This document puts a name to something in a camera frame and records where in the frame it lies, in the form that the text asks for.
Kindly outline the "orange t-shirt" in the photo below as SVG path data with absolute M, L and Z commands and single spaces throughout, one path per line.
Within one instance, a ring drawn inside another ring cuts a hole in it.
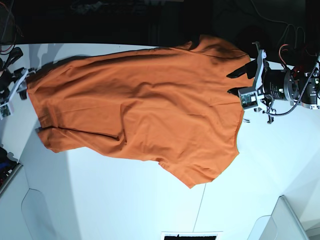
M 252 81 L 228 74 L 249 61 L 202 35 L 196 44 L 67 58 L 28 77 L 27 93 L 47 149 L 155 161 L 192 188 L 239 154 L 244 111 L 230 90 Z

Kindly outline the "grey tool tray, left edge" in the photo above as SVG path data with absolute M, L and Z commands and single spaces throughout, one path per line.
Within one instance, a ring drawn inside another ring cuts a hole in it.
M 8 152 L 0 145 L 0 196 L 5 193 L 10 183 L 22 169 L 23 165 L 18 160 L 13 160 Z

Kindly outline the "grey box, bottom right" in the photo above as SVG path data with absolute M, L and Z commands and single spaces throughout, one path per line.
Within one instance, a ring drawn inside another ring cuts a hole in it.
M 272 214 L 258 218 L 248 240 L 308 240 L 308 236 L 287 198 L 278 198 Z

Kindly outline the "white framed black panel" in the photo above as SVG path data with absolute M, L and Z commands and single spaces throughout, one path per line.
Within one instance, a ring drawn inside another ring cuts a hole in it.
M 161 240 L 219 240 L 222 231 L 213 232 L 162 232 Z

